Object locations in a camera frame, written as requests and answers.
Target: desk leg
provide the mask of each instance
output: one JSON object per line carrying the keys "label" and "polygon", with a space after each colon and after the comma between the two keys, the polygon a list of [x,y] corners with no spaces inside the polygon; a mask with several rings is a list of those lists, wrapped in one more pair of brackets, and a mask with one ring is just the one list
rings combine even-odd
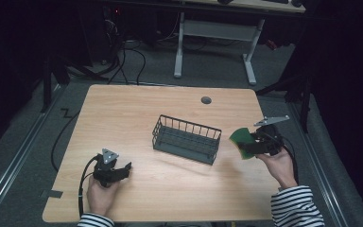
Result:
{"label": "desk leg", "polygon": [[175,62],[175,78],[182,77],[182,38],[184,33],[184,12],[181,12],[181,22],[179,27],[179,45],[178,52],[176,53],[176,62]]}
{"label": "desk leg", "polygon": [[265,22],[265,19],[261,19],[259,21],[258,26],[255,29],[254,36],[253,36],[252,41],[251,41],[250,51],[249,51],[248,54],[243,55],[244,65],[246,66],[247,77],[249,78],[249,84],[250,85],[255,85],[256,84],[254,71],[252,70],[252,65],[251,65],[251,58],[252,58],[252,55],[254,53],[255,46],[258,43],[259,36],[261,35],[261,31],[262,31],[262,28],[264,26],[264,22]]}

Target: striped shirt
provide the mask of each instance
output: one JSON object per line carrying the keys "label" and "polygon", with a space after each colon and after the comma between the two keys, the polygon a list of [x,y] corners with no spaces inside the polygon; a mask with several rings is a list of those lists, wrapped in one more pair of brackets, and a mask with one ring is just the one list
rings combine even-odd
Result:
{"label": "striped shirt", "polygon": [[275,226],[324,226],[308,186],[290,187],[273,195],[271,209]]}
{"label": "striped shirt", "polygon": [[114,227],[113,220],[99,215],[85,213],[81,216],[78,227]]}

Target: wooden table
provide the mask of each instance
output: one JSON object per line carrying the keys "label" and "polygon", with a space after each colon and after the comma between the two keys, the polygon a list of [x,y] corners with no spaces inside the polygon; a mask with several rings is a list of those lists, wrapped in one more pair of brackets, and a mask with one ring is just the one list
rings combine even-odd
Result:
{"label": "wooden table", "polygon": [[[201,103],[203,96],[212,103]],[[160,114],[221,129],[214,164],[153,149],[152,131]],[[241,160],[229,140],[239,128],[254,131],[253,123],[262,118],[255,92],[249,89],[93,85],[52,188],[63,194],[48,199],[43,219],[79,220],[79,179],[102,148],[120,154],[117,168],[132,162],[130,177],[121,182],[110,212],[115,221],[270,219],[270,196],[278,183],[262,161]],[[84,211],[89,211],[86,197]]]}

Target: black wire basket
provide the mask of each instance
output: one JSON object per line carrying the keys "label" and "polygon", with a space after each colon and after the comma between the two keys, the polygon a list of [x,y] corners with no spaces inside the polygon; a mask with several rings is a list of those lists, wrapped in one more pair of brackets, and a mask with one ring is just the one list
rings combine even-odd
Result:
{"label": "black wire basket", "polygon": [[212,165],[222,131],[171,116],[160,115],[152,132],[154,149]]}

